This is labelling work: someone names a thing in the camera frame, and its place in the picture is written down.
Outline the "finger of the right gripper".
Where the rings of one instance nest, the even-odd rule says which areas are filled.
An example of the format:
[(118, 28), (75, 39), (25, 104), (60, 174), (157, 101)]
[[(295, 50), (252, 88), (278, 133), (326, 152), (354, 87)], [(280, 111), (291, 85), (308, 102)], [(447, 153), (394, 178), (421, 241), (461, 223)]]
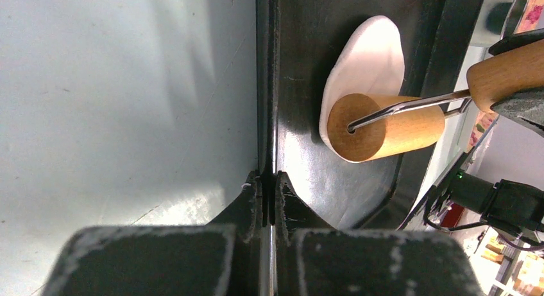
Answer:
[(539, 40), (543, 40), (543, 28), (522, 33), (515, 33), (508, 37), (504, 37), (488, 49), (488, 53), (492, 56), (497, 56), (528, 44), (532, 44)]

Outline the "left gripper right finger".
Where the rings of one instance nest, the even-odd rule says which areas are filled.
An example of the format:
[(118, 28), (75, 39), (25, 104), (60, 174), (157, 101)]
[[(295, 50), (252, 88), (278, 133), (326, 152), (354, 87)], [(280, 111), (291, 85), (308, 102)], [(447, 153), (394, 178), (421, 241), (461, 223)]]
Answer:
[(459, 244), (436, 232), (338, 230), (275, 185), (277, 295), (482, 295)]

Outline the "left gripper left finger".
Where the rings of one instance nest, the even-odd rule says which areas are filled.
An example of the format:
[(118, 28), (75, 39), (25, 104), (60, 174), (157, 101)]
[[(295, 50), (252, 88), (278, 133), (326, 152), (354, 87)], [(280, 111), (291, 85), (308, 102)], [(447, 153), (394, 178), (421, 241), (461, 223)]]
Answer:
[(258, 295), (262, 190), (239, 196), (204, 225), (107, 225), (62, 248), (44, 295)]

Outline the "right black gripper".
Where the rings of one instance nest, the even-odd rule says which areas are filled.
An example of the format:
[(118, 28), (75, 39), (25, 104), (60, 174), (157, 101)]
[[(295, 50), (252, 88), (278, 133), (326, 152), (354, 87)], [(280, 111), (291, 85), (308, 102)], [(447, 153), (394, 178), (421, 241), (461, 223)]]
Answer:
[[(543, 86), (515, 92), (492, 104), (491, 110), (543, 137)], [(543, 191), (534, 186), (504, 179), (492, 184), (459, 172), (446, 193), (506, 236), (543, 238)]]

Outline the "wooden dough roller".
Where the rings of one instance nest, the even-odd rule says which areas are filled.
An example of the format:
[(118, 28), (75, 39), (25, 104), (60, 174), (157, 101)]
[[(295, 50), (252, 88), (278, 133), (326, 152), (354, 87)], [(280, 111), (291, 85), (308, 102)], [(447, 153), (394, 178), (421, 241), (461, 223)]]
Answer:
[(349, 94), (332, 107), (327, 133), (340, 158), (371, 161), (434, 144), (445, 119), (471, 103), (469, 87), (428, 98)]

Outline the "white dough ball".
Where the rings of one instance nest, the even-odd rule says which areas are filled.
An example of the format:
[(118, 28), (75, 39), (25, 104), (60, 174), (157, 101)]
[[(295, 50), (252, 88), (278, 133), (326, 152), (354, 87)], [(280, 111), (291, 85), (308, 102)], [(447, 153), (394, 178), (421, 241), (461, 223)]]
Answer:
[(400, 32), (384, 15), (365, 20), (351, 34), (324, 86), (319, 135), (332, 150), (327, 121), (332, 107), (349, 94), (396, 96), (404, 80), (405, 62)]

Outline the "black baking tray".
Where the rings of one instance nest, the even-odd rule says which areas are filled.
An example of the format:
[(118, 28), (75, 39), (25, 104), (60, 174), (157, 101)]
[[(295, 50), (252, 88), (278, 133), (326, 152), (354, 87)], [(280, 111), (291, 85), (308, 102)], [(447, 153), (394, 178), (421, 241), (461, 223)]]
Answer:
[(265, 221), (286, 180), (337, 229), (406, 224), (433, 147), (351, 164), (318, 121), (327, 77), (354, 30), (375, 15), (398, 27), (407, 96), (452, 92), (483, 0), (257, 0), (259, 174)]

